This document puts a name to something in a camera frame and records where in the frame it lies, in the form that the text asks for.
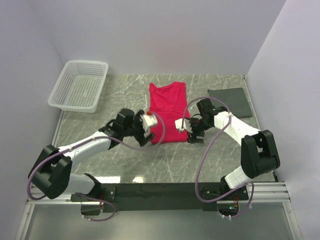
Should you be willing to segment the white perforated plastic basket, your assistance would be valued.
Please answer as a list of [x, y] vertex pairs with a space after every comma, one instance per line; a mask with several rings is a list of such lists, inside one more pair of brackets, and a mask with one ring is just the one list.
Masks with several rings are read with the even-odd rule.
[[94, 113], [109, 65], [101, 61], [68, 61], [48, 98], [48, 105], [62, 111]]

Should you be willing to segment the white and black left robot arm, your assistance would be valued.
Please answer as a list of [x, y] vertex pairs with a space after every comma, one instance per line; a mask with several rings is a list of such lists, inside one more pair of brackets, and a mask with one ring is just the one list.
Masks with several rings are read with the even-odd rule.
[[89, 137], [66, 146], [46, 146], [29, 172], [28, 197], [37, 200], [31, 194], [31, 186], [35, 185], [49, 199], [55, 199], [63, 193], [72, 193], [82, 194], [88, 201], [96, 200], [101, 193], [101, 183], [88, 173], [72, 174], [73, 164], [123, 144], [125, 137], [134, 137], [141, 151], [154, 137], [153, 133], [146, 133], [157, 124], [155, 114], [123, 108], [116, 118]]

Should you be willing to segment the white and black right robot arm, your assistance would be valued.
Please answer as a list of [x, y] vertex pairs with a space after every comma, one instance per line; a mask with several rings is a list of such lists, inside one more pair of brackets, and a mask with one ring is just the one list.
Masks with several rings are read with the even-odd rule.
[[272, 172], [281, 165], [274, 135], [269, 130], [254, 128], [231, 113], [230, 108], [222, 101], [215, 99], [222, 106], [212, 104], [213, 97], [197, 97], [196, 103], [200, 119], [186, 117], [183, 112], [182, 126], [179, 131], [187, 131], [187, 142], [202, 144], [205, 131], [219, 129], [218, 136], [226, 133], [240, 145], [240, 166], [220, 180], [219, 193], [222, 198], [230, 200], [237, 194], [237, 188], [254, 178]]

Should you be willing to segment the crimson red t-shirt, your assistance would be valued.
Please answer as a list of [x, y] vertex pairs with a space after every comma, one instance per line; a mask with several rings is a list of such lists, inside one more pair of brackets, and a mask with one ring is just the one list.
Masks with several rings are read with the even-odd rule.
[[183, 117], [188, 104], [186, 84], [175, 81], [167, 86], [156, 87], [156, 85], [150, 83], [149, 94], [149, 111], [157, 113], [163, 120], [150, 129], [151, 133], [154, 134], [151, 143], [186, 142], [188, 133], [185, 131], [179, 132], [175, 125], [175, 121]]

